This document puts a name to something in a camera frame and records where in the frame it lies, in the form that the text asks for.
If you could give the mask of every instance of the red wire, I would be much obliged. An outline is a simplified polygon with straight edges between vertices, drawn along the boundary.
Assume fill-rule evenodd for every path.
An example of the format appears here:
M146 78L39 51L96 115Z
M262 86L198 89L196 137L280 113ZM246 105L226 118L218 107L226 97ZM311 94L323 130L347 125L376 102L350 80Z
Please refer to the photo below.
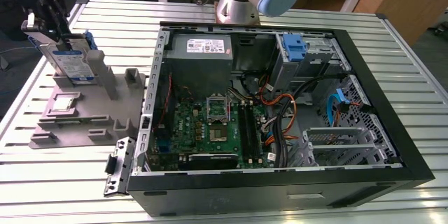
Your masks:
M159 124L158 124L156 128L159 128L159 126L162 124L162 121L163 121L163 118L166 117L166 112L167 112L167 107L168 107L168 99L170 99L170 95L171 95L172 85L174 85L174 81L172 81L172 77L171 77L171 74L170 74L170 89L168 89L168 94L167 94L167 99L166 99L166 105L163 107L162 117L160 117Z

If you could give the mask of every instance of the chip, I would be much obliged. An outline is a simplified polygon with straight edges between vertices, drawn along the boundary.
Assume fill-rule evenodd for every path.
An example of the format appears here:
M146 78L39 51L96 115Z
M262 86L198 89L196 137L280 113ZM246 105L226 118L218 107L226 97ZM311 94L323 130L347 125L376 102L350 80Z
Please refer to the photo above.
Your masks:
M211 125L210 139L211 142L227 142L227 125Z

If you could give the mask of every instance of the blue hard drive label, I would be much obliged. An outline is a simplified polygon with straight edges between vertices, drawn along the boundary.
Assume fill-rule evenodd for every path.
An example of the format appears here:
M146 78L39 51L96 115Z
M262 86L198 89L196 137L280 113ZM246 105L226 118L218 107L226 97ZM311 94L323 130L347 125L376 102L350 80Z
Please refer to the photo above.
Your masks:
M52 53L59 67L74 81L94 80L95 75L82 51L54 51Z

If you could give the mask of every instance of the motherboard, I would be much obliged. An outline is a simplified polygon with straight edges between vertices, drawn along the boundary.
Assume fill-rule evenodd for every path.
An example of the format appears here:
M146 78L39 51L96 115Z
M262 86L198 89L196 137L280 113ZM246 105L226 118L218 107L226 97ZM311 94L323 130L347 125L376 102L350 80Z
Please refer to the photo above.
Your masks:
M250 120L242 120L243 110L251 110ZM191 164L192 159L199 166L207 164L202 169L268 168L272 163L263 152L258 130L264 115L263 106L228 103L227 100L224 106L218 99L178 103L172 136L158 139L159 153L150 156L151 170L191 169L187 163ZM247 137L250 129L255 132L251 139Z

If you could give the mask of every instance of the metal bracket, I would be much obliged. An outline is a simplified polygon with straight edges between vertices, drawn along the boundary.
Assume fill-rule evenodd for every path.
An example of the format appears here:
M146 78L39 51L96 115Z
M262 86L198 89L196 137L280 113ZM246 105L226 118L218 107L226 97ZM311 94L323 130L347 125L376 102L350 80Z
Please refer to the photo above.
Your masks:
M127 196L128 180L132 168L135 139L126 137L118 141L114 154L107 160L104 197Z

